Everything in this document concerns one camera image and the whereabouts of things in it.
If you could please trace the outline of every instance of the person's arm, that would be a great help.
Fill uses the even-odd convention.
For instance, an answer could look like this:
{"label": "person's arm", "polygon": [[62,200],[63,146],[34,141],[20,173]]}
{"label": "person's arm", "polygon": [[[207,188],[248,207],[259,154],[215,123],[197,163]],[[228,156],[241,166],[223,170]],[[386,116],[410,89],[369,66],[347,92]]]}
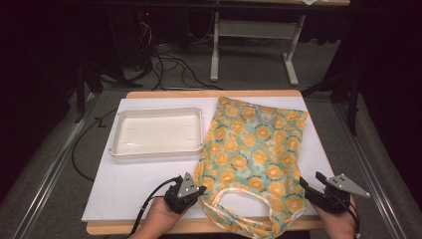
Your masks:
{"label": "person's arm", "polygon": [[164,198],[156,197],[146,214],[145,220],[130,239],[156,239],[173,228],[183,216],[168,208]]}
{"label": "person's arm", "polygon": [[[353,197],[350,196],[350,203],[354,206]],[[331,214],[313,205],[320,219],[322,220],[323,229],[329,239],[353,239],[355,223],[348,212],[339,214]]]}

